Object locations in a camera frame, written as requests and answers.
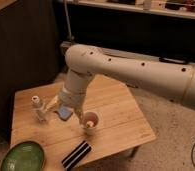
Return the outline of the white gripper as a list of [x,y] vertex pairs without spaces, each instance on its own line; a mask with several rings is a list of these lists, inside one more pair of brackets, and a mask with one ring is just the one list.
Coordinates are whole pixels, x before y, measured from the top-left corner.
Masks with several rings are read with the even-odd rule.
[[59,97],[55,96],[54,98],[52,98],[47,103],[45,110],[47,112],[55,110],[59,106],[61,100],[66,106],[75,108],[74,113],[78,117],[79,123],[82,124],[83,108],[79,107],[83,105],[85,96],[86,96],[85,87],[66,88],[65,86],[63,86],[59,91]]

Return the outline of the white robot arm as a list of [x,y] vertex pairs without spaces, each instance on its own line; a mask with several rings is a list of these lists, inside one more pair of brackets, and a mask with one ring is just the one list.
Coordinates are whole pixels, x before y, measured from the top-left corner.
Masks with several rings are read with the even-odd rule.
[[106,55],[96,46],[75,44],[65,52],[69,67],[59,93],[46,110],[67,106],[83,120],[87,87],[97,74],[138,86],[195,110],[195,65],[162,63]]

